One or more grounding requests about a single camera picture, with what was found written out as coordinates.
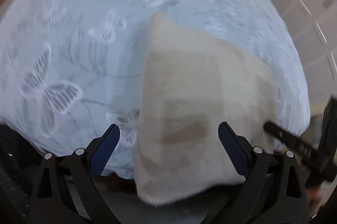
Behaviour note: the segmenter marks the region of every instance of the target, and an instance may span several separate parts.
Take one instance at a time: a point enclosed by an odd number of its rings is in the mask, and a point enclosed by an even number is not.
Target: white cloth
[[[270,152],[263,132],[276,120],[270,68],[229,42],[154,14],[135,156],[138,196],[171,203],[238,175],[218,138],[227,121],[236,134]]]

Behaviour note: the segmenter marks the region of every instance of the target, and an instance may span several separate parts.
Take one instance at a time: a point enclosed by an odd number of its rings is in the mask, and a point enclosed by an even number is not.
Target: metal screw
[[[287,157],[292,158],[294,157],[294,153],[292,151],[286,151],[285,154],[287,155]]]
[[[77,155],[82,155],[82,154],[84,154],[84,149],[83,149],[83,148],[78,148],[78,149],[75,151],[75,154],[77,154]]]
[[[44,158],[45,159],[51,159],[52,158],[52,154],[51,153],[46,153],[45,155],[44,155]]]
[[[262,151],[263,151],[262,148],[259,147],[259,146],[255,146],[253,150],[254,150],[255,153],[262,153]]]

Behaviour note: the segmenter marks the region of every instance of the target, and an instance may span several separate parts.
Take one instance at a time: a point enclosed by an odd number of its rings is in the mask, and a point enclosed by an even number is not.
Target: folded towel
[[[218,126],[227,121],[253,146],[272,150],[262,129],[266,120],[276,121],[270,68],[245,49],[163,14],[151,23],[135,152],[139,198],[161,205],[243,182]]]

